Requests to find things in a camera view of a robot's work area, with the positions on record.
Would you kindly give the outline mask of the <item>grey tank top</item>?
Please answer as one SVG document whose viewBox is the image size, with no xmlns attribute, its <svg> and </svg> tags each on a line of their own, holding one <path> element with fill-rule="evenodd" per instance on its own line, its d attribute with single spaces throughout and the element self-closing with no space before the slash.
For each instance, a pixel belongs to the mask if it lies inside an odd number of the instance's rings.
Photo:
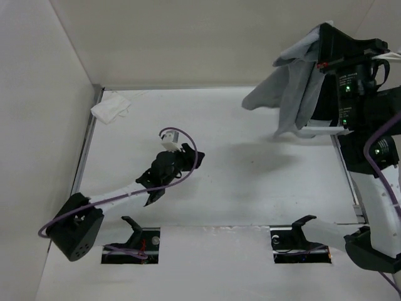
<svg viewBox="0 0 401 301">
<path fill-rule="evenodd" d="M 298 42 L 283 50 L 273 62 L 274 71 L 243 100 L 242 108 L 278 108 L 278 128 L 274 136 L 291 132 L 309 139 L 303 132 L 312 119 L 325 74 L 318 71 L 320 26 L 315 26 Z"/>
</svg>

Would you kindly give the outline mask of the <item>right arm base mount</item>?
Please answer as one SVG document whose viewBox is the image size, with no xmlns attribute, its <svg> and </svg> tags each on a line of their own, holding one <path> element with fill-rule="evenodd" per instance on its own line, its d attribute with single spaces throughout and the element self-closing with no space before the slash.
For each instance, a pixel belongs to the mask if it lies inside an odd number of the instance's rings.
<svg viewBox="0 0 401 301">
<path fill-rule="evenodd" d="M 330 249 L 305 238 L 302 226 L 313 219 L 316 219 L 316 216 L 307 215 L 291 225 L 269 227 L 275 264 L 331 264 Z"/>
</svg>

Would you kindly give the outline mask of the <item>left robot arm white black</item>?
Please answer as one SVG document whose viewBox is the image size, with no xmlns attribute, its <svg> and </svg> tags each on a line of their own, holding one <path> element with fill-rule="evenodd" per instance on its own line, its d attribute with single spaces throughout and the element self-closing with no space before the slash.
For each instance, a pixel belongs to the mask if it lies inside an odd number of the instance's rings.
<svg viewBox="0 0 401 301">
<path fill-rule="evenodd" d="M 119 242 L 98 239 L 106 213 L 131 205 L 150 206 L 168 188 L 187 179 L 201 166 L 204 157 L 205 154 L 196 146 L 187 143 L 175 150 L 159 152 L 150 167 L 128 186 L 91 197 L 82 193 L 72 194 L 56 216 L 39 230 L 39 235 L 49 238 L 69 261 L 81 259 L 95 245 L 145 259 L 144 253 L 134 251 L 140 244 L 141 227 L 127 215 L 121 219 L 131 228 L 120 233 Z"/>
</svg>

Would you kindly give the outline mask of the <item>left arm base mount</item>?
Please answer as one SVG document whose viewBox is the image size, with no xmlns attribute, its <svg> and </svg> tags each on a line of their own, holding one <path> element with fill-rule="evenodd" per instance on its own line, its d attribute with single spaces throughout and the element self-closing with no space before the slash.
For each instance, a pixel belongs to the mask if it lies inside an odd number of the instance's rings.
<svg viewBox="0 0 401 301">
<path fill-rule="evenodd" d="M 130 227 L 130 236 L 122 242 L 108 243 L 102 250 L 101 264 L 151 265 L 159 263 L 160 228 L 143 228 L 129 216 L 122 220 Z"/>
</svg>

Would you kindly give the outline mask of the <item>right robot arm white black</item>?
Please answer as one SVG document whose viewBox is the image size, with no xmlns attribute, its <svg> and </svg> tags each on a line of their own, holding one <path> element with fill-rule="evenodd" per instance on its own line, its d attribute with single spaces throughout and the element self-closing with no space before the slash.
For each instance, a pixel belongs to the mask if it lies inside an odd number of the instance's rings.
<svg viewBox="0 0 401 301">
<path fill-rule="evenodd" d="M 380 68 L 390 72 L 388 44 L 356 40 L 330 24 L 319 28 L 317 67 L 336 79 L 337 120 L 348 133 L 339 138 L 346 169 L 360 188 L 368 223 L 346 235 L 345 251 L 360 268 L 400 271 L 399 156 L 400 88 L 383 90 Z"/>
</svg>

